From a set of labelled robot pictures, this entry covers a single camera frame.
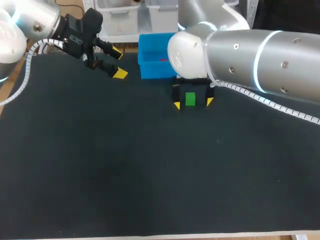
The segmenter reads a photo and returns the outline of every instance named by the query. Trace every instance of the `blue bin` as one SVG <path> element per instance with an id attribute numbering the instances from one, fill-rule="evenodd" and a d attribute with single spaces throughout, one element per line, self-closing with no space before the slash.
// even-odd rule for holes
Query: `blue bin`
<path id="1" fill-rule="evenodd" d="M 168 79 L 177 76 L 168 57 L 168 43 L 174 33 L 142 34 L 138 63 L 142 79 Z"/>

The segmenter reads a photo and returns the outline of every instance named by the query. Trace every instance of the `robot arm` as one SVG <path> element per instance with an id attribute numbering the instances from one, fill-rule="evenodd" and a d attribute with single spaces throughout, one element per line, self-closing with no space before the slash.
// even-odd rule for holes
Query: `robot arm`
<path id="1" fill-rule="evenodd" d="M 103 16 L 89 9 L 83 19 L 60 16 L 60 8 L 52 0 L 0 0 L 0 81 L 10 76 L 26 50 L 26 38 L 37 42 L 54 39 L 63 42 L 59 48 L 80 59 L 88 68 L 99 68 L 112 78 L 128 74 L 114 64 L 99 60 L 94 53 L 100 47 L 116 59 L 122 57 L 111 43 L 97 38 Z"/>
<path id="2" fill-rule="evenodd" d="M 170 40 L 168 54 L 182 77 L 209 75 L 216 84 L 228 81 L 320 103 L 319 35 L 248 30 L 245 19 L 226 10 L 223 0 L 180 0 L 179 10 L 179 23 L 186 29 Z"/>

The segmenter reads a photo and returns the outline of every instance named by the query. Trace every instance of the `white storage bin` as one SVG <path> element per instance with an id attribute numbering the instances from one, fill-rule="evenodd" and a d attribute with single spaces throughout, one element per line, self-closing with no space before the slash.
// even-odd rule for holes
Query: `white storage bin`
<path id="1" fill-rule="evenodd" d="M 138 8 L 133 0 L 94 0 L 95 9 L 103 15 L 103 25 L 108 36 L 138 33 Z"/>
<path id="2" fill-rule="evenodd" d="M 145 0 L 154 33 L 178 31 L 178 0 Z"/>

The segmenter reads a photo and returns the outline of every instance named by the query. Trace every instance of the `table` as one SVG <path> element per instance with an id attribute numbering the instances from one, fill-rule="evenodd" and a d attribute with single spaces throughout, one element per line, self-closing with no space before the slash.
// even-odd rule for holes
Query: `table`
<path id="1" fill-rule="evenodd" d="M 225 88 L 180 112 L 169 83 L 140 79 L 136 54 L 119 65 L 125 81 L 65 54 L 34 58 L 0 116 L 0 239 L 320 229 L 317 125 Z"/>

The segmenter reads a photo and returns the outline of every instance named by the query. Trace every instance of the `green cube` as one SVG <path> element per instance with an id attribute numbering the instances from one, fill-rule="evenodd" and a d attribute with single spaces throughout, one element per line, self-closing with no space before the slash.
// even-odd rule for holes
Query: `green cube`
<path id="1" fill-rule="evenodd" d="M 194 107 L 196 105 L 196 93 L 187 92 L 185 94 L 185 105 Z"/>

